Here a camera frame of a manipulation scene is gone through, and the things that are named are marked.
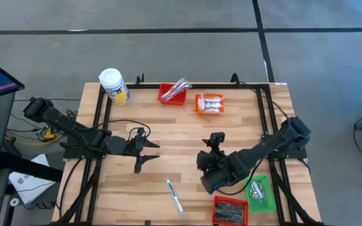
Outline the small red mesh basket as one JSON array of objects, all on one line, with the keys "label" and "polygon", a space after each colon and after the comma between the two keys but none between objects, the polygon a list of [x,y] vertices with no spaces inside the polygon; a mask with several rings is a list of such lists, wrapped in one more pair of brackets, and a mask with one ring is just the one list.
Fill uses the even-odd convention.
[{"label": "small red mesh basket", "polygon": [[186,98],[187,98],[187,91],[184,90],[178,94],[176,94],[174,97],[172,97],[169,100],[162,99],[162,95],[165,94],[170,90],[172,87],[172,84],[170,83],[161,83],[159,86],[159,92],[158,92],[158,101],[162,104],[168,104],[168,105],[184,105]]}]

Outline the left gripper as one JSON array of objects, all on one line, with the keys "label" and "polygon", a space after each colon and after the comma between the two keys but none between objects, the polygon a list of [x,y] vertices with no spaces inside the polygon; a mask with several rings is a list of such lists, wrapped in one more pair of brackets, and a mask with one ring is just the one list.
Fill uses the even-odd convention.
[{"label": "left gripper", "polygon": [[[143,136],[145,138],[145,130],[142,127],[139,127],[135,136]],[[147,138],[145,138],[143,146],[148,147],[148,148],[160,148],[159,145],[149,141]],[[142,164],[144,164],[145,162],[147,162],[149,160],[159,158],[159,156],[158,155],[143,155],[143,156],[141,156],[139,154],[139,155],[135,156],[135,158],[136,158],[136,163],[135,163],[135,166],[134,166],[134,172],[135,173],[140,173]]]}]

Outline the bagged toothbrush blue handle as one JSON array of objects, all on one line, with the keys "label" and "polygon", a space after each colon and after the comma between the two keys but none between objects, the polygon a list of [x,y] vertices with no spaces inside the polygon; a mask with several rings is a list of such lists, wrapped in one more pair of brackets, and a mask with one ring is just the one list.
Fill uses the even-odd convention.
[{"label": "bagged toothbrush blue handle", "polygon": [[192,87],[192,84],[186,78],[181,78],[174,84],[174,87],[179,87],[181,88],[181,91],[183,91],[190,89]]}]

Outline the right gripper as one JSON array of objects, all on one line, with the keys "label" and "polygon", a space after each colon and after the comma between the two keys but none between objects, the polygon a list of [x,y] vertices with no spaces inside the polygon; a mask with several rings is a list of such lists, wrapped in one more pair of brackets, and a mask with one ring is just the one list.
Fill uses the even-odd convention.
[{"label": "right gripper", "polygon": [[207,147],[210,147],[211,150],[209,153],[205,151],[199,151],[197,154],[197,168],[204,172],[204,175],[207,175],[209,172],[220,171],[224,176],[228,176],[229,172],[226,165],[227,155],[223,150],[220,150],[220,147],[212,148],[210,146],[209,139],[202,140]]}]

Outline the bagged toothbrush red handle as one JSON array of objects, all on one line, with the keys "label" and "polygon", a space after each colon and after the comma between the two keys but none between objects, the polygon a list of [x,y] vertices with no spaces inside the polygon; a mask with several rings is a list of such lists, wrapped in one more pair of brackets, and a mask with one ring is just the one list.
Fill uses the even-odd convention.
[{"label": "bagged toothbrush red handle", "polygon": [[172,86],[172,87],[169,88],[168,91],[166,91],[161,96],[161,99],[162,100],[170,100],[170,99],[174,98],[180,92],[181,92],[181,88]]}]

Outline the orange mesh basket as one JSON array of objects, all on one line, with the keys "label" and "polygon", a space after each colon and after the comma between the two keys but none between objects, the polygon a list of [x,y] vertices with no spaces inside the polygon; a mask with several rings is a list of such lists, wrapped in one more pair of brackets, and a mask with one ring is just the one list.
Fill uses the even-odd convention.
[{"label": "orange mesh basket", "polygon": [[[222,94],[210,94],[210,93],[203,93],[203,94],[204,94],[205,97],[222,97],[222,102],[221,102],[222,107],[219,108],[219,110],[221,111],[220,114],[222,114],[224,112],[224,97],[223,97]],[[197,100],[199,98],[199,95],[200,94],[195,95],[195,112],[196,112],[196,114],[197,115],[219,115],[219,114],[204,114],[203,112],[200,112],[198,110],[198,106],[197,106]]]}]

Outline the bagged toothbrush teal grip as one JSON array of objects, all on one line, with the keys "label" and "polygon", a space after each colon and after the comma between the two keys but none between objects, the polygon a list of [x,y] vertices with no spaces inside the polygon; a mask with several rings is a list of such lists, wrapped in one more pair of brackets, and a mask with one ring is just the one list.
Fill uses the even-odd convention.
[{"label": "bagged toothbrush teal grip", "polygon": [[189,84],[187,82],[176,83],[175,85],[171,86],[170,89],[162,95],[162,99],[170,100],[178,93],[188,89]]},{"label": "bagged toothbrush teal grip", "polygon": [[192,84],[186,78],[181,78],[173,86],[171,86],[168,92],[170,95],[176,95],[184,90],[190,89],[191,87]]}]

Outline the green plastic bin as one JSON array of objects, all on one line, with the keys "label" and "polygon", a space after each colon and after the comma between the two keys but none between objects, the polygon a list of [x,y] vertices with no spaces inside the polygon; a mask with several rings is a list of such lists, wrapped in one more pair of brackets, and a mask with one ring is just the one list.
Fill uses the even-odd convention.
[{"label": "green plastic bin", "polygon": [[[264,189],[266,200],[263,202],[260,200],[253,200],[251,198],[251,184],[254,181]],[[275,198],[267,175],[257,175],[252,177],[245,189],[245,193],[251,213],[272,212],[276,210]]]}]

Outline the Lysol wipes canister yellow label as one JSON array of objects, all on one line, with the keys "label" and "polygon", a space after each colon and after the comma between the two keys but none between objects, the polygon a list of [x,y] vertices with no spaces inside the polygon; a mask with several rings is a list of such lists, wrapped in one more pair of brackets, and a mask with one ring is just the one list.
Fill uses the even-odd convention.
[{"label": "Lysol wipes canister yellow label", "polygon": [[121,75],[115,68],[107,68],[99,75],[99,81],[109,98],[116,105],[127,104],[130,98],[129,90]]}]

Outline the black cart leg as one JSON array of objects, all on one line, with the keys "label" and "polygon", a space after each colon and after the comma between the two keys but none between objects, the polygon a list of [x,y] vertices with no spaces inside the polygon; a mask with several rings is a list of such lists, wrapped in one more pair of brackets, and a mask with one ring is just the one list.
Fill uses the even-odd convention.
[{"label": "black cart leg", "polygon": [[61,182],[63,171],[6,152],[0,153],[0,169],[34,176],[36,178]]}]

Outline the black aluminium rig frame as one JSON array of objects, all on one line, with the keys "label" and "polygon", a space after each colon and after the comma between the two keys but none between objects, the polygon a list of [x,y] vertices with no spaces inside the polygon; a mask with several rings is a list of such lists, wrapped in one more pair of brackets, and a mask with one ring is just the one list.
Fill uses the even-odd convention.
[{"label": "black aluminium rig frame", "polygon": [[[214,195],[200,182],[197,153],[206,150],[202,141],[213,132],[224,132],[221,149],[231,153],[257,145],[262,136],[280,128],[294,115],[288,87],[284,83],[195,82],[184,105],[161,104],[159,85],[129,84],[130,101],[114,105],[99,83],[86,83],[77,120],[87,126],[109,121],[107,128],[127,137],[140,123],[151,129],[150,140],[160,148],[145,154],[159,155],[134,173],[132,157],[107,156],[101,163],[98,184],[86,195],[73,222],[93,225],[210,225]],[[195,95],[222,94],[224,112],[197,115]],[[165,178],[170,178],[184,208],[181,215]]]}]

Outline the bagged toothbrush blue bristles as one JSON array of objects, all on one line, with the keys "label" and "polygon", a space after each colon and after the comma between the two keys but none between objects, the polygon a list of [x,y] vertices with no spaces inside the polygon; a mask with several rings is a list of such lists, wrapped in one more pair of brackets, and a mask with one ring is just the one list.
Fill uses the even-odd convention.
[{"label": "bagged toothbrush blue bristles", "polygon": [[172,198],[174,199],[175,203],[176,203],[176,206],[177,206],[177,210],[180,212],[181,215],[183,215],[185,212],[184,212],[184,208],[183,206],[181,205],[181,202],[177,196],[177,193],[172,185],[172,182],[170,181],[170,178],[166,177],[165,178],[165,182],[167,184],[167,187],[168,189],[170,190],[170,194],[172,196]]}]

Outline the white paper sheets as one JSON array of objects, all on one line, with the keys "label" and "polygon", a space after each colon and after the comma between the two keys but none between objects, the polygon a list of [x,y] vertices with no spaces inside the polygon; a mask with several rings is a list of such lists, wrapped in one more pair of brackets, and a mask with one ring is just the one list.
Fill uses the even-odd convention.
[{"label": "white paper sheets", "polygon": [[44,180],[23,173],[12,172],[9,181],[14,186],[23,204],[29,204],[55,184],[54,181]]}]

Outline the large red mesh basket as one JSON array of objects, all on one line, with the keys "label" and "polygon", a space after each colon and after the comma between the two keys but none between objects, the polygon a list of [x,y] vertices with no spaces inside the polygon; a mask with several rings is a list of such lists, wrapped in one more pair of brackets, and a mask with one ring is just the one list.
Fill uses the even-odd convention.
[{"label": "large red mesh basket", "polygon": [[[229,203],[235,203],[237,205],[242,205],[244,206],[244,224],[243,225],[238,225],[238,224],[231,224],[231,223],[217,223],[214,221],[214,215],[215,215],[215,205],[217,202],[229,202]],[[225,196],[215,196],[214,198],[214,205],[213,205],[213,212],[212,212],[212,223],[214,225],[222,225],[222,226],[248,226],[248,202],[244,201],[244,200],[238,200],[238,199],[234,199],[234,198],[229,198],[229,197],[225,197]]]}]

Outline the bagged black comb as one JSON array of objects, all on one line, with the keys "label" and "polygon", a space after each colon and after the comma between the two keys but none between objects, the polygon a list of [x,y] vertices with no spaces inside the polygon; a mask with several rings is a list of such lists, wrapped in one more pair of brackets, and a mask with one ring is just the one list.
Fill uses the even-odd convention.
[{"label": "bagged black comb", "polygon": [[244,224],[244,215],[233,212],[216,212],[214,215],[214,221],[217,223],[231,223],[231,224]]},{"label": "bagged black comb", "polygon": [[229,202],[217,202],[215,205],[216,214],[243,215],[244,206]]}]

